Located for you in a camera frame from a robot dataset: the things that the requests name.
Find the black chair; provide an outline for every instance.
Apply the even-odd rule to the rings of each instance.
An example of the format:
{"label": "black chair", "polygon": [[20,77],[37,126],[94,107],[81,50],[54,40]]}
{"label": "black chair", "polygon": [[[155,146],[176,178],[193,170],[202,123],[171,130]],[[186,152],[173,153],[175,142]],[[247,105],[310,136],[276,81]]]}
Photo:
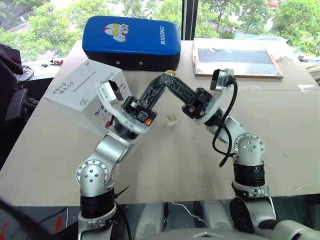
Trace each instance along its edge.
{"label": "black chair", "polygon": [[23,74],[20,52],[0,44],[0,169],[38,104],[18,86],[16,74]]}

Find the orange light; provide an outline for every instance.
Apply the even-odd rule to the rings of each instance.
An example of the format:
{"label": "orange light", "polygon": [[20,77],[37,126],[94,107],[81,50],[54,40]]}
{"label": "orange light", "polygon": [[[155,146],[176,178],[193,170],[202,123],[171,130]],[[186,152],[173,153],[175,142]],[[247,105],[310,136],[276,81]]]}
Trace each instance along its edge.
{"label": "orange light", "polygon": [[148,118],[147,120],[145,120],[144,123],[149,126],[151,122],[152,122],[151,118]]}

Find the green foliage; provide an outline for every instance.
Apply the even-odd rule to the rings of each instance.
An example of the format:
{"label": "green foliage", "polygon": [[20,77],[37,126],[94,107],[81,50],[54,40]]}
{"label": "green foliage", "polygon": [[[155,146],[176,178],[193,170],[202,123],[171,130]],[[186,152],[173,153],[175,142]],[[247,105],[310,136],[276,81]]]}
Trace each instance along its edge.
{"label": "green foliage", "polygon": [[24,11],[30,12],[34,7],[41,6],[46,0],[13,0],[15,4],[21,5],[24,8]]}
{"label": "green foliage", "polygon": [[0,1],[0,17],[5,18],[10,12],[10,9],[8,9],[7,4],[5,4],[3,1]]}
{"label": "green foliage", "polygon": [[157,11],[157,1],[156,0],[148,0],[145,4],[147,9],[152,10],[154,13]]}
{"label": "green foliage", "polygon": [[222,39],[235,39],[235,35],[228,33],[228,32],[222,32],[221,33],[221,38]]}
{"label": "green foliage", "polygon": [[220,21],[220,24],[224,27],[230,27],[230,28],[234,27],[236,29],[242,29],[241,25],[238,22],[231,21],[227,17],[223,17]]}
{"label": "green foliage", "polygon": [[35,61],[39,54],[44,53],[50,44],[44,39],[38,39],[34,31],[4,32],[0,29],[0,43],[20,50],[23,61]]}
{"label": "green foliage", "polygon": [[53,8],[51,3],[44,3],[36,8],[35,16],[29,19],[29,26],[37,39],[49,43],[47,50],[64,57],[79,36],[75,31],[70,30],[71,22],[63,11],[49,12],[50,8]]}
{"label": "green foliage", "polygon": [[142,11],[142,4],[141,0],[120,0],[120,2],[124,6],[124,10],[122,14],[126,17],[132,18],[145,18],[147,15]]}
{"label": "green foliage", "polygon": [[79,0],[69,6],[66,14],[71,23],[76,25],[79,36],[82,38],[87,20],[96,15],[112,16],[113,12],[106,1]]}
{"label": "green foliage", "polygon": [[273,29],[288,44],[306,54],[317,52],[320,41],[320,2],[288,0],[281,4],[273,18]]}
{"label": "green foliage", "polygon": [[198,13],[195,25],[195,38],[218,38],[219,33],[213,29],[211,21],[214,21],[217,15],[210,10],[209,3],[199,2]]}
{"label": "green foliage", "polygon": [[152,18],[172,22],[181,31],[182,0],[164,0]]}
{"label": "green foliage", "polygon": [[217,30],[222,18],[227,19],[234,12],[239,12],[239,2],[237,0],[202,0],[209,4],[209,9],[217,14]]}
{"label": "green foliage", "polygon": [[261,34],[271,16],[272,11],[265,0],[246,0],[239,13],[239,20],[243,22],[242,29],[247,34]]}

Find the window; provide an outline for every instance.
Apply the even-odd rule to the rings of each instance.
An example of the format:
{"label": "window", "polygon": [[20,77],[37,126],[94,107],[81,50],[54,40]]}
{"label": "window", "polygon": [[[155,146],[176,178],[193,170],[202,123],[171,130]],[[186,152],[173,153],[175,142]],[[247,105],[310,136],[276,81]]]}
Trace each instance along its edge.
{"label": "window", "polygon": [[184,15],[185,39],[284,38],[319,56],[319,9],[318,0],[0,0],[0,43],[20,50],[23,62],[48,60],[65,57],[94,15],[170,21],[180,33]]}
{"label": "window", "polygon": [[319,56],[319,9],[317,0],[199,0],[195,37],[283,38],[298,52]]}
{"label": "window", "polygon": [[0,0],[0,43],[23,62],[65,57],[91,16],[166,20],[181,29],[182,0]]}

